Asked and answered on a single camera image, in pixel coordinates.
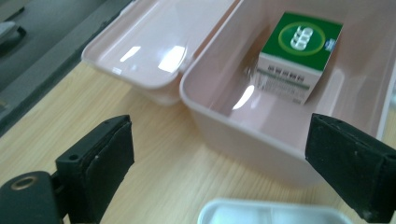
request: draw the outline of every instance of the pink plastic container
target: pink plastic container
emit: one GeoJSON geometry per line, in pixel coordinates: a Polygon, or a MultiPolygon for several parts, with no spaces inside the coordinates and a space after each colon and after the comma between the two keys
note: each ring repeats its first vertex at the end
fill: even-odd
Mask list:
{"type": "Polygon", "coordinates": [[[396,2],[241,1],[182,78],[180,94],[206,142],[293,186],[321,177],[304,159],[312,113],[381,138],[396,78],[396,2]],[[344,24],[305,105],[252,89],[246,70],[284,11],[344,24]]]}
{"type": "Polygon", "coordinates": [[[161,105],[180,100],[180,79],[239,0],[133,1],[83,51],[82,60],[161,105]]]}
{"type": "Polygon", "coordinates": [[[395,9],[392,0],[136,0],[82,60],[159,104],[180,94],[211,147],[307,186],[321,180],[304,159],[312,113],[382,136],[396,78],[395,9]],[[252,89],[246,75],[285,11],[344,24],[305,105],[252,89]]]}

